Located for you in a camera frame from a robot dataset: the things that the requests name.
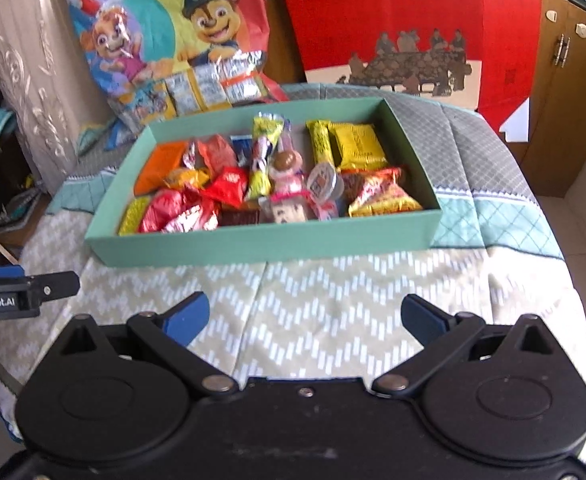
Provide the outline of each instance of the green box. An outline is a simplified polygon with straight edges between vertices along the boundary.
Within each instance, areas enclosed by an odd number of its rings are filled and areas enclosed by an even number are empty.
[[[390,162],[408,165],[408,191],[424,210],[327,222],[224,227],[209,232],[117,235],[122,215],[133,198],[137,175],[157,144],[250,129],[258,112],[281,114],[292,124],[312,119],[374,124]],[[209,112],[147,127],[104,195],[86,241],[109,267],[277,262],[427,249],[441,216],[420,160],[384,99],[293,101]]]

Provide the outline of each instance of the cabinet handle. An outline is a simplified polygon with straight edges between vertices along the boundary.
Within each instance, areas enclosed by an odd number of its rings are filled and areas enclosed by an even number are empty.
[[[562,56],[562,65],[560,68],[564,68],[564,64],[566,63],[566,56],[569,55],[569,45],[571,44],[571,38],[566,38],[566,45],[564,46],[564,56]]]
[[[558,46],[558,51],[556,52],[556,55],[553,58],[553,65],[554,66],[558,66],[558,63],[560,62],[560,55],[562,52],[562,47],[564,46],[564,34],[560,37],[560,39],[558,40],[558,43],[560,44],[560,46]]]

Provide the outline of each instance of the yellow wrapper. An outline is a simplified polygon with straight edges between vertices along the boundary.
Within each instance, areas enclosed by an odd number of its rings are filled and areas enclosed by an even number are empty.
[[[148,204],[151,202],[151,197],[141,196],[131,202],[126,208],[122,223],[119,225],[118,235],[132,235],[137,233],[139,223],[147,212]]]
[[[421,210],[422,206],[416,199],[407,195],[406,191],[397,184],[391,184],[388,189],[374,196],[364,205],[355,209],[350,207],[349,216],[358,218]]]
[[[307,128],[311,134],[311,143],[313,144],[313,156],[315,163],[329,162],[335,166],[333,152],[331,150],[331,141],[329,140],[330,121],[308,121]]]
[[[370,124],[331,124],[342,162],[339,170],[381,170],[388,166],[382,146]]]
[[[277,115],[259,114],[253,118],[253,157],[245,201],[271,194],[269,157],[284,131],[284,126],[284,118]]]
[[[164,184],[169,189],[181,190],[186,184],[195,189],[202,189],[211,180],[209,170],[187,170],[177,168],[172,170],[165,178]]]

